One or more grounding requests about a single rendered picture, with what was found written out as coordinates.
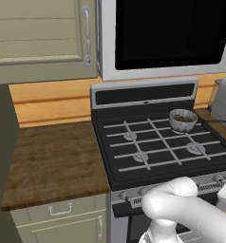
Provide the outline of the black and silver stove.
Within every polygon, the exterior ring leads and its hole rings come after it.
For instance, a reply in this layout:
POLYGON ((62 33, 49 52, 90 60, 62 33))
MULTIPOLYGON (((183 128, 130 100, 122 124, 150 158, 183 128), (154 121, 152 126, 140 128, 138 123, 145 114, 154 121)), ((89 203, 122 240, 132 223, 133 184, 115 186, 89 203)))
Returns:
POLYGON ((200 122, 190 133, 173 130, 169 113, 194 107, 198 78, 94 84, 91 120, 110 184, 107 199, 111 239, 111 193, 130 197, 180 177, 191 178, 199 195, 217 192, 226 182, 226 140, 200 122), (222 174, 222 184, 213 180, 222 174))

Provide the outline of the white speckled saucepan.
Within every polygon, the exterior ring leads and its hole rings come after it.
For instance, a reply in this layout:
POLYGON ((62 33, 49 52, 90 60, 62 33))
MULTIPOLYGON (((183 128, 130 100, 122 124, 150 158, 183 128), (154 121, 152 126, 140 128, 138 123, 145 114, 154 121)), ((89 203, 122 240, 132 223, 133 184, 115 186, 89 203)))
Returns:
POLYGON ((206 122, 226 123, 226 120, 199 118, 195 112, 187 109, 174 109, 169 113, 170 127, 180 133, 190 133, 199 122, 201 124, 206 122))

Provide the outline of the black oven door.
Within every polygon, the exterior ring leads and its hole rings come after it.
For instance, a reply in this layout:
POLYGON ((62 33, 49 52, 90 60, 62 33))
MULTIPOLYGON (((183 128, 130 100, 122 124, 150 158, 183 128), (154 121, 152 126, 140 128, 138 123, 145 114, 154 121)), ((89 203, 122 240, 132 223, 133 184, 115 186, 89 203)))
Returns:
MULTIPOLYGON (((213 206, 226 213, 226 203, 217 199, 217 192, 198 195, 213 206)), ((130 197, 128 201, 120 199, 120 193, 111 193, 111 239, 110 243, 139 243, 150 225, 150 218, 141 209, 141 196, 130 197)), ((177 234, 184 243, 204 243, 198 232, 178 224, 177 234)))

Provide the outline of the silver microwave oven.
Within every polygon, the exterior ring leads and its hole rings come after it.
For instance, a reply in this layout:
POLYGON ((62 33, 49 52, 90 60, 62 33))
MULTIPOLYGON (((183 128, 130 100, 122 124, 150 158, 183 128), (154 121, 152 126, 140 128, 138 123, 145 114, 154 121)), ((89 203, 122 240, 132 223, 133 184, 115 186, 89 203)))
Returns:
POLYGON ((97 0, 105 81, 226 72, 226 0, 97 0))

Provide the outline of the olive base cupboard door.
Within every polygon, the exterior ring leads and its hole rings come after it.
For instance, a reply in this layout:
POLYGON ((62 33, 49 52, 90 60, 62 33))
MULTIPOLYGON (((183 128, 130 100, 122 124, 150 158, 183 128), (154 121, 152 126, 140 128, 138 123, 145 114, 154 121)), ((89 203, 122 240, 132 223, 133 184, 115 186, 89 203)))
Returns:
POLYGON ((106 210, 66 216, 17 228, 22 243, 106 243, 106 210), (98 216, 104 218, 104 240, 98 238, 98 216))

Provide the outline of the olive drawer front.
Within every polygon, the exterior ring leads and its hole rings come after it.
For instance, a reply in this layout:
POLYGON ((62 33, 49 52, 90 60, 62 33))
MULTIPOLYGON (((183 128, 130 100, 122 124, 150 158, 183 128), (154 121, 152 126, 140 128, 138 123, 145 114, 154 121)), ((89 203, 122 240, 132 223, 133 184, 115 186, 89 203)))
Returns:
POLYGON ((54 202, 40 206, 27 207, 23 209, 13 210, 10 213, 15 225, 22 226, 30 223, 47 221, 54 218, 91 213, 98 210, 104 210, 105 208, 106 194, 100 194, 95 196, 86 196, 66 201, 54 202), (60 216, 51 216, 49 214, 48 207, 50 205, 63 206, 67 205, 68 202, 73 203, 73 209, 70 214, 60 216))

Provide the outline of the dark olive tall cabinet panel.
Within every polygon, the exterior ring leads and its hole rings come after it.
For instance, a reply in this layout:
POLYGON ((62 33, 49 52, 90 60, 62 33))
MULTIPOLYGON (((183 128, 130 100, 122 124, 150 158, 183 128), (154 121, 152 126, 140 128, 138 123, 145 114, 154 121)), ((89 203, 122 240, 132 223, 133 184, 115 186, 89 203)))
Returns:
MULTIPOLYGON (((6 187, 19 124, 7 84, 0 84, 0 205, 6 187)), ((0 243, 21 243, 10 212, 0 208, 0 243)))

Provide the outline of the olive wall cupboard door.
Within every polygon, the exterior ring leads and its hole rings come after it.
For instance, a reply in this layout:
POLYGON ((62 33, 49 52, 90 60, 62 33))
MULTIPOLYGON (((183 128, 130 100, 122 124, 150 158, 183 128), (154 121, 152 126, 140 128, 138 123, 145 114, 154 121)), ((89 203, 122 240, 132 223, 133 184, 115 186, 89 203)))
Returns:
POLYGON ((0 84, 97 76, 96 0, 0 0, 0 84), (83 6, 90 8, 90 66, 83 6))

